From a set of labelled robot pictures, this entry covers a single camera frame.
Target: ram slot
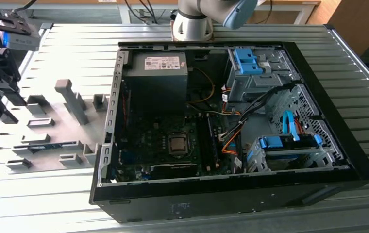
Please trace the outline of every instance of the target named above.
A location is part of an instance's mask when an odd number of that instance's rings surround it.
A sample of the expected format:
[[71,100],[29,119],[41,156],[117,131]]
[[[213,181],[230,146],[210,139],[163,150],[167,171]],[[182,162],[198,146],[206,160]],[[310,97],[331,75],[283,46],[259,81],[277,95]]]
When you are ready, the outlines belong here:
[[213,135],[210,134],[209,120],[205,116],[195,118],[195,127],[202,170],[213,171],[215,168],[215,147],[211,144]]

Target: wooden wall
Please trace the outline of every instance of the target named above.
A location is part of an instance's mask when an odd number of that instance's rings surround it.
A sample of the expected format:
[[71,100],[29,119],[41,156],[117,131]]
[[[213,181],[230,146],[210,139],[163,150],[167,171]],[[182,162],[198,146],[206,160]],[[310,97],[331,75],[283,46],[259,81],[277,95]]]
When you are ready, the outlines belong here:
[[341,0],[321,0],[319,6],[315,6],[314,11],[307,19],[307,24],[327,23],[339,2]]
[[369,47],[369,0],[342,0],[327,21],[358,55]]

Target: motherboard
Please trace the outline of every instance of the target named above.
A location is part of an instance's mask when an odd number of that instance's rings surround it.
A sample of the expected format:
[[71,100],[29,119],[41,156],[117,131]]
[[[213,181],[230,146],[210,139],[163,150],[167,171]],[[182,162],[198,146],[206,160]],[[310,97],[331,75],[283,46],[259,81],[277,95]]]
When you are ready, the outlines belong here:
[[122,181],[230,173],[217,141],[222,116],[133,116],[125,129],[117,169]]

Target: white label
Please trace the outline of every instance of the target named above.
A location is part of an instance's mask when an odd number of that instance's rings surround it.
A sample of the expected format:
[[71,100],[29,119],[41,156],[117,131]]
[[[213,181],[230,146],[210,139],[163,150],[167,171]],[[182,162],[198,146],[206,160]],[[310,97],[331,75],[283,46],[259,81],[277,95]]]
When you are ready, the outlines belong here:
[[147,57],[143,69],[179,69],[178,57]]
[[222,102],[227,103],[227,95],[222,94]]
[[234,164],[238,168],[242,168],[242,161],[237,157],[234,158]]
[[270,67],[269,62],[258,62],[259,67]]

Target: sticker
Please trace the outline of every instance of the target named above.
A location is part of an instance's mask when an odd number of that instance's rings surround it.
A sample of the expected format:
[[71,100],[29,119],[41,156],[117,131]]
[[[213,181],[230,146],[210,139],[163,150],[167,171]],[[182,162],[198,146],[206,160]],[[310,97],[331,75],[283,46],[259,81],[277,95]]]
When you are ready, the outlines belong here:
[[179,69],[178,57],[147,57],[145,60],[143,69]]
[[270,67],[269,62],[258,62],[259,67]]
[[175,215],[187,215],[190,212],[190,203],[171,204],[170,213]]
[[238,168],[242,168],[242,161],[235,157],[234,158],[234,164],[237,165]]
[[227,95],[222,94],[222,102],[227,103]]

